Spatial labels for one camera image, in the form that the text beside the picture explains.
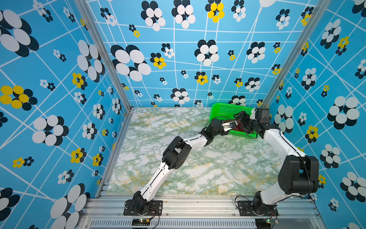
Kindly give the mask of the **red polka dot skirt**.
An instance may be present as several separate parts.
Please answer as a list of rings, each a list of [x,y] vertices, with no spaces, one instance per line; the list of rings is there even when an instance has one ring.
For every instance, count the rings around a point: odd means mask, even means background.
[[[233,131],[237,131],[237,132],[241,132],[241,133],[247,132],[246,127],[240,122],[238,122],[237,126],[235,128],[233,128]]]

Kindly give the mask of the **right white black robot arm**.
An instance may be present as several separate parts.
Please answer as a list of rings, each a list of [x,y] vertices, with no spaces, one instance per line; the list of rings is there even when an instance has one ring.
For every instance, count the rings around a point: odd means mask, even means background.
[[[256,192],[252,204],[253,212],[263,215],[290,197],[317,192],[318,159],[306,155],[291,143],[280,128],[270,122],[267,108],[257,108],[251,115],[240,112],[234,115],[234,119],[241,124],[246,133],[256,132],[269,143],[282,161],[277,182],[266,190]]]

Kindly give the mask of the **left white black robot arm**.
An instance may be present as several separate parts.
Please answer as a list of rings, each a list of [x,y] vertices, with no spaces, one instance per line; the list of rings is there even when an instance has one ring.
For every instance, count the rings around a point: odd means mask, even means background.
[[[194,137],[186,139],[175,137],[163,152],[162,162],[155,174],[140,191],[134,193],[132,203],[137,212],[143,215],[149,210],[158,189],[174,170],[178,170],[184,164],[191,150],[211,144],[216,136],[227,135],[235,127],[237,127],[236,121],[224,122],[214,118],[209,126]]]

